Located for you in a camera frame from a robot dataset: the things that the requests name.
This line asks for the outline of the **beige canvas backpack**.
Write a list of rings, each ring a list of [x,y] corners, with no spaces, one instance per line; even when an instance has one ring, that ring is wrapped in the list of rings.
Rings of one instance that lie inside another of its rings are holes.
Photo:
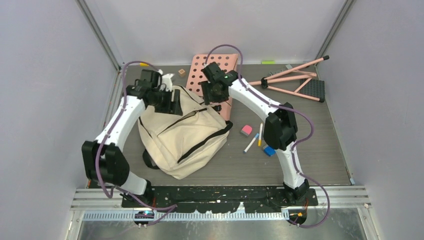
[[[144,164],[181,180],[203,168],[227,142],[233,123],[181,85],[182,115],[156,113],[152,106],[138,118],[145,147]]]

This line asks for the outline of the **pink eraser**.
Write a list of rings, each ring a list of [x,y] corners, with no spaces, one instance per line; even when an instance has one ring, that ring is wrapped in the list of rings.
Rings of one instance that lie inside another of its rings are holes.
[[[241,133],[242,135],[244,135],[244,136],[248,137],[248,136],[252,133],[252,131],[253,131],[252,126],[250,126],[250,125],[246,124],[246,125],[244,125],[244,126],[241,128],[240,133]]]

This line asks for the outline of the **blue eraser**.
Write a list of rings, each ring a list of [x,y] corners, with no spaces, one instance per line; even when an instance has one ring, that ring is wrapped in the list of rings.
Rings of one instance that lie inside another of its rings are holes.
[[[263,152],[268,156],[268,157],[272,157],[272,156],[274,156],[275,154],[276,154],[276,151],[272,148],[272,147],[270,147],[270,146],[268,146],[268,145],[265,145],[263,148],[262,148],[262,150],[263,150]]]

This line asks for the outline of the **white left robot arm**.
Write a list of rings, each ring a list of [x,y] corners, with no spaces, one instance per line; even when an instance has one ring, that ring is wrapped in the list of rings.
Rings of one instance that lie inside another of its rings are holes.
[[[173,89],[174,74],[162,70],[142,70],[140,78],[128,85],[118,109],[105,129],[81,147],[85,174],[101,188],[113,186],[134,194],[141,207],[153,202],[151,183],[130,170],[123,150],[127,137],[139,117],[151,106],[154,112],[181,115],[180,91]]]

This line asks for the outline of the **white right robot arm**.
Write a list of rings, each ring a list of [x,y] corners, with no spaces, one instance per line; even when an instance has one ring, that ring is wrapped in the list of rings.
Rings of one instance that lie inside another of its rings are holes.
[[[252,110],[264,123],[260,130],[265,143],[275,150],[283,172],[285,198],[291,205],[299,205],[306,197],[309,181],[305,178],[297,153],[297,121],[288,102],[280,104],[251,86],[236,71],[224,71],[216,62],[201,70],[204,102],[221,103],[229,98]]]

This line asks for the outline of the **pink perforated music stand tray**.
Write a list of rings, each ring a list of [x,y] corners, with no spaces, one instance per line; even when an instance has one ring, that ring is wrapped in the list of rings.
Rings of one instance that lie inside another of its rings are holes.
[[[238,55],[233,54],[211,54],[207,58],[207,54],[196,54],[191,63],[190,71],[188,73],[188,80],[186,88],[193,92],[195,95],[203,98],[201,82],[206,81],[204,73],[201,71],[205,67],[205,62],[216,62],[221,70],[228,72],[236,70]],[[226,102],[211,103],[210,105],[222,116],[226,121],[230,120],[233,99],[230,97]]]

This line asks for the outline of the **small wooden cube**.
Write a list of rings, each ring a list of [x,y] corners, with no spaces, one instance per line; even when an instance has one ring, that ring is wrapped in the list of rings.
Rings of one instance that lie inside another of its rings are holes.
[[[184,69],[179,69],[178,74],[181,78],[185,77],[187,72]]]

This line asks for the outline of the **pink folding tripod stand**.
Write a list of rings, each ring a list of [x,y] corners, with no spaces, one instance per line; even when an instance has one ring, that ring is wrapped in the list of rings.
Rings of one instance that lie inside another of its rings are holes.
[[[307,71],[306,69],[314,65],[317,65],[321,62],[327,61],[329,59],[330,59],[329,55],[324,55],[318,59],[292,67],[292,69],[288,69],[284,72],[280,72],[272,76],[263,77],[261,80],[258,80],[258,81],[252,81],[249,84],[251,86],[260,86],[262,89],[269,89],[269,90],[277,91],[280,93],[300,97],[303,99],[319,102],[318,98],[301,94],[299,93],[299,90],[312,79],[320,80],[318,73]],[[299,86],[294,90],[287,90],[281,87],[273,86],[273,84],[280,84],[280,83],[294,82],[294,81],[299,82]]]

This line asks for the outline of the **yellow block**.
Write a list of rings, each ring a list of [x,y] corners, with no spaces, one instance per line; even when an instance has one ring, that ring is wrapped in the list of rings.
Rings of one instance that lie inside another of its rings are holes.
[[[144,67],[144,66],[150,66],[148,63],[145,63],[145,62],[140,62],[140,63],[139,63],[139,65],[140,65],[140,66],[143,66],[143,67]]]

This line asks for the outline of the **white blue marker pen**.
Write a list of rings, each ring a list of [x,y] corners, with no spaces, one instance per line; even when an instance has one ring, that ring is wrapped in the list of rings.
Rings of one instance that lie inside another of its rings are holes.
[[[251,141],[248,143],[248,145],[243,150],[244,154],[246,154],[249,151],[249,149],[254,145],[254,143],[257,141],[258,138],[259,138],[259,133],[256,133],[256,135],[251,139]]]

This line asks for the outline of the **green block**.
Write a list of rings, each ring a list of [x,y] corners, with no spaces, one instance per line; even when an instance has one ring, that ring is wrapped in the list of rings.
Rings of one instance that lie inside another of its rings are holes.
[[[276,62],[274,60],[263,60],[263,61],[261,61],[262,65],[273,65],[275,63]]]

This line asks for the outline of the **grey lego strip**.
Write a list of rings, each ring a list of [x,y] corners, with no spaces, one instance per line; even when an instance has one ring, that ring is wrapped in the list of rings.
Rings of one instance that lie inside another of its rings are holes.
[[[279,73],[282,73],[282,72],[285,72],[285,71],[287,71],[287,70],[290,70],[290,69],[292,69],[293,67],[290,65],[290,64],[286,64],[285,66],[283,66],[281,69],[279,69],[279,70],[276,70],[276,71],[270,71],[269,73],[268,73],[268,77],[270,77],[270,76],[273,76],[273,75],[276,75],[276,74],[279,74]]]

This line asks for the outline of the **dark grey lego baseplate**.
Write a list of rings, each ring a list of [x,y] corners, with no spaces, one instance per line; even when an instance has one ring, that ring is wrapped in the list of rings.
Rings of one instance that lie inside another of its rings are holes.
[[[325,81],[318,79],[311,79],[308,83],[306,83],[298,93],[318,98],[320,103],[325,101]]]

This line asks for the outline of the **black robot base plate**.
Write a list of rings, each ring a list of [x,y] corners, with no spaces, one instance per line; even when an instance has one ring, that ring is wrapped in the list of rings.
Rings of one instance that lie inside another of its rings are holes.
[[[154,186],[147,195],[139,196],[144,203],[165,212],[176,206],[175,213],[213,214],[234,213],[243,207],[249,214],[277,213],[287,207],[318,205],[316,191],[310,188],[305,195],[295,197],[283,186]]]

